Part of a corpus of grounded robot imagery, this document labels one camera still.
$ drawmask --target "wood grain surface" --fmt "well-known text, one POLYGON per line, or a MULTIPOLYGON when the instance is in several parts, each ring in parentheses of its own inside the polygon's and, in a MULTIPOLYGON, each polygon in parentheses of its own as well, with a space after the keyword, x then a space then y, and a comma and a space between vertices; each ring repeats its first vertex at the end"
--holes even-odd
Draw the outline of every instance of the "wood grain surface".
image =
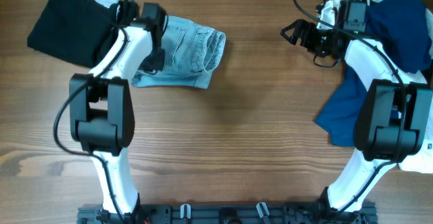
MULTIPOLYGON (((314 119, 343 67, 318 68, 279 36, 306 18, 292 0, 136 1, 227 35, 209 89, 132 88, 129 158, 143 203, 310 201, 336 179, 353 149, 330 145, 314 119)), ((320 2, 300 1, 310 12, 320 2)), ((75 223, 78 207, 102 201, 91 161, 52 138, 70 77, 88 70, 27 48, 46 3, 0 0, 0 223, 75 223)), ((60 137, 79 150, 68 117, 60 137)), ((432 184, 431 175, 394 169, 367 198, 380 223, 433 223, 432 184)))

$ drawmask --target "blue cloth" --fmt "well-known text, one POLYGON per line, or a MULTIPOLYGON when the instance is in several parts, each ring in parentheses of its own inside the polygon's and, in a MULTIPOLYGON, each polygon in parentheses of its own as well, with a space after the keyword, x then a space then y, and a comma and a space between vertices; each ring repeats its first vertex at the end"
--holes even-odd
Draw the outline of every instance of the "blue cloth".
POLYGON ((225 40, 223 32, 170 16, 162 37, 163 71, 152 75, 138 70, 131 84, 136 87, 184 85, 206 89, 223 56, 225 40))
POLYGON ((383 0, 365 12, 366 32, 380 38, 386 54, 404 72, 430 68, 426 5, 422 0, 383 0))
MULTIPOLYGON (((428 69, 426 6, 421 0, 383 0, 366 10, 366 31, 380 38, 386 54, 404 72, 428 69)), ((344 80, 316 118, 331 143, 354 146, 353 133, 367 90, 356 72, 346 67, 344 80)))
POLYGON ((316 123, 331 135, 333 145, 354 146, 353 129, 366 95, 357 73, 347 66, 343 83, 316 118, 316 123))

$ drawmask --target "denim shorts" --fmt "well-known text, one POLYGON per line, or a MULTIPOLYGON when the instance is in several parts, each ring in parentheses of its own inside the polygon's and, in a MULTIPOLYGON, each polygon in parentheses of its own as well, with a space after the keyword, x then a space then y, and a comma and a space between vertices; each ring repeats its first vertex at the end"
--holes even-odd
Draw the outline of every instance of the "denim shorts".
POLYGON ((206 89, 223 56, 225 34, 191 20, 170 16, 162 48, 163 71, 155 75, 138 70, 132 86, 185 85, 206 89))

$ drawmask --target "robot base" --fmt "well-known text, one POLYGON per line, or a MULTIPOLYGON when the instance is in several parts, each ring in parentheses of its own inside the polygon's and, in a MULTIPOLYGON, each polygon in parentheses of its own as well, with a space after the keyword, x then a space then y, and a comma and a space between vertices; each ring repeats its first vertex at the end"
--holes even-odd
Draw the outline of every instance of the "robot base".
MULTIPOLYGON (((314 202, 289 202, 267 206, 264 202, 257 205, 227 206, 182 206, 141 205, 140 212, 144 220, 129 221, 128 224, 316 224, 311 210, 314 202)), ((79 208, 77 224, 120 223, 116 214, 103 217, 101 206, 79 208)), ((378 224, 376 207, 373 202, 366 202, 362 209, 351 214, 353 221, 330 221, 329 224, 378 224)))

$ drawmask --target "metal clamp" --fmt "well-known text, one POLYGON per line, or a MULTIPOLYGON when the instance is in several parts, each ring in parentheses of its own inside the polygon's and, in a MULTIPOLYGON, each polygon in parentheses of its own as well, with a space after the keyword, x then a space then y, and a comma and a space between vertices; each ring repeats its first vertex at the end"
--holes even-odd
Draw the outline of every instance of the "metal clamp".
POLYGON ((264 224, 271 224, 270 220, 269 220, 269 210, 268 210, 268 206, 266 205, 265 202, 260 202, 256 205, 257 208, 257 212, 259 217, 263 220, 264 224))
POLYGON ((191 219, 191 206, 189 204, 181 205, 181 219, 184 220, 184 224, 188 224, 191 219))

